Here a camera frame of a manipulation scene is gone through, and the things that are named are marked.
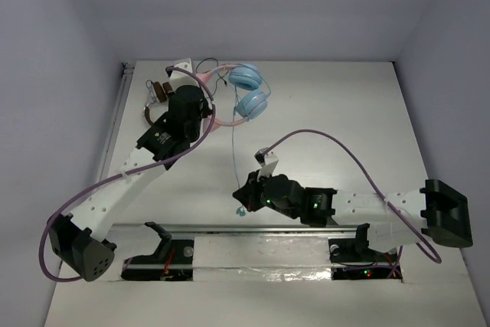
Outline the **pink blue cat-ear headphones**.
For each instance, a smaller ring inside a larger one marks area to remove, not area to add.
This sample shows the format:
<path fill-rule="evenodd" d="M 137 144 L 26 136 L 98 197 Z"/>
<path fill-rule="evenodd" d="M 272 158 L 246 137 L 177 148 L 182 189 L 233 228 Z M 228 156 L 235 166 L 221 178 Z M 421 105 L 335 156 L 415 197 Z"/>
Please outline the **pink blue cat-ear headphones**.
<path fill-rule="evenodd" d="M 266 108 L 271 94 L 269 84 L 252 64 L 222 64 L 203 74 L 197 74 L 202 82 L 207 82 L 218 72 L 228 71 L 227 80 L 234 87 L 235 106 L 233 120 L 225 122 L 215 118 L 204 119 L 203 128 L 213 132 L 221 127 L 235 127 L 257 118 Z"/>

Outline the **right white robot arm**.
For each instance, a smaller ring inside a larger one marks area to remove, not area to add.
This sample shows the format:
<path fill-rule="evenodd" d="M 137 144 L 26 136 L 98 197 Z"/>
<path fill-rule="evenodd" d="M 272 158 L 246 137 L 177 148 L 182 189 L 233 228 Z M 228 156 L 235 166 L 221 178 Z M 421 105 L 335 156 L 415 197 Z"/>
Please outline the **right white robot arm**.
<path fill-rule="evenodd" d="M 355 226 L 353 249 L 362 260 L 423 240 L 442 247 L 473 245 L 467 197 L 436 179 L 427 179 L 421 189 L 380 198 L 251 172 L 233 197 L 249 212 L 269 208 L 309 227 Z"/>

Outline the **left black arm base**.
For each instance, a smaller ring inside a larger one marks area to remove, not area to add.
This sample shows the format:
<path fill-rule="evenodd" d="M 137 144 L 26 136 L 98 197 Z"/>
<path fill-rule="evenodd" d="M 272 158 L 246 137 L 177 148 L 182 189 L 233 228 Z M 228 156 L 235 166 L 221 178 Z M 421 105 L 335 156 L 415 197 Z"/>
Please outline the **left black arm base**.
<path fill-rule="evenodd" d="M 121 278 L 125 281 L 192 281 L 194 238 L 173 239 L 160 224 L 146 222 L 159 237 L 151 254 L 135 255 L 124 260 Z"/>

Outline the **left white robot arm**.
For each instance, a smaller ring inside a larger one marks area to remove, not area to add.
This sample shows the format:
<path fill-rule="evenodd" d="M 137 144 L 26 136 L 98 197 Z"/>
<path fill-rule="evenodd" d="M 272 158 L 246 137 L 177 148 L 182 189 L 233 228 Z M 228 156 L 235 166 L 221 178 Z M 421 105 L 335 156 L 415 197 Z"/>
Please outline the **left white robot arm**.
<path fill-rule="evenodd" d="M 204 140 L 201 121 L 212 113 L 200 87 L 179 87 L 119 173 L 83 190 L 83 202 L 68 214 L 59 210 L 51 216 L 42 240 L 77 273 L 75 280 L 91 282 L 109 269 L 116 250 L 106 239 L 110 228 L 152 181 Z"/>

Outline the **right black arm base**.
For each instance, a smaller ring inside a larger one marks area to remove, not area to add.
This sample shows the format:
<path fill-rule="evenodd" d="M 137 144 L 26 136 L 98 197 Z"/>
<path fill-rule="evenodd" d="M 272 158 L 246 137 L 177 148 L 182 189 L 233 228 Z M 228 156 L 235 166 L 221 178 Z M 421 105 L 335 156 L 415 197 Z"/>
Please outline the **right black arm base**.
<path fill-rule="evenodd" d="M 400 252 L 372 250 L 368 242 L 369 224 L 357 227 L 353 238 L 328 242 L 333 280 L 402 280 Z"/>

